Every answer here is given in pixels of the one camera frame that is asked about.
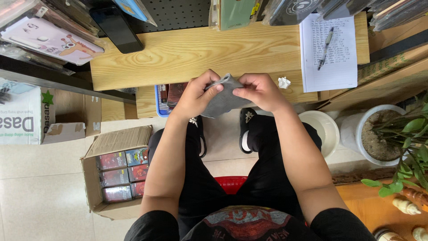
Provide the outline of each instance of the black slipper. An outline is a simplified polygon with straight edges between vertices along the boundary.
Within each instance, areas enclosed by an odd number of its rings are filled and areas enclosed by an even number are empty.
[[[248,122],[255,115],[257,115],[257,113],[252,108],[243,108],[239,113],[239,127],[241,128],[241,133],[239,135],[239,149],[241,149],[241,151],[244,152],[245,154],[250,154],[253,152],[253,151],[246,151],[242,148],[242,137],[244,136],[244,133],[249,129]]]
[[[199,131],[199,137],[202,138],[202,142],[204,143],[204,153],[199,156],[200,158],[203,158],[207,154],[207,143],[205,142],[204,123],[202,122],[202,116],[198,115],[193,117],[189,120],[189,122],[196,125]]]

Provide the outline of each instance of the person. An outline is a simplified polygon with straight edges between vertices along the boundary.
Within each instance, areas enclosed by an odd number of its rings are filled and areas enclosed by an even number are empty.
[[[233,90],[274,116],[241,110],[240,148],[259,160],[235,195],[225,193],[199,157],[199,115],[223,86],[204,88],[219,79],[210,69],[191,79],[165,128],[151,137],[141,216],[125,241],[375,240],[333,185],[316,130],[268,74],[244,74],[244,88]]]

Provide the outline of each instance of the black t-shirt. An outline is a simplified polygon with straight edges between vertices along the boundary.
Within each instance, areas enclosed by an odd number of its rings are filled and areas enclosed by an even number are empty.
[[[166,211],[144,214],[125,236],[125,241],[179,239],[177,220]],[[320,212],[309,228],[291,215],[272,208],[229,206],[208,215],[182,240],[375,241],[375,238],[358,217],[341,208]]]

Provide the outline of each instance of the hand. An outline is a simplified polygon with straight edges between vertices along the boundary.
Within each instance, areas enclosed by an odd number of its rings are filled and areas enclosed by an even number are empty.
[[[198,78],[191,79],[171,114],[185,120],[200,115],[207,108],[208,102],[223,90],[223,85],[217,84],[204,91],[207,85],[219,79],[220,76],[211,69]]]
[[[275,112],[289,105],[268,74],[243,74],[238,81],[244,88],[234,89],[233,94],[251,100],[265,111]]]

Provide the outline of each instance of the black phone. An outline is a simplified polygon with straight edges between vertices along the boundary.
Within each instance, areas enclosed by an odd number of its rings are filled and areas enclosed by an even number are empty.
[[[122,10],[116,6],[91,9],[89,13],[121,53],[128,54],[144,49],[122,14]]]

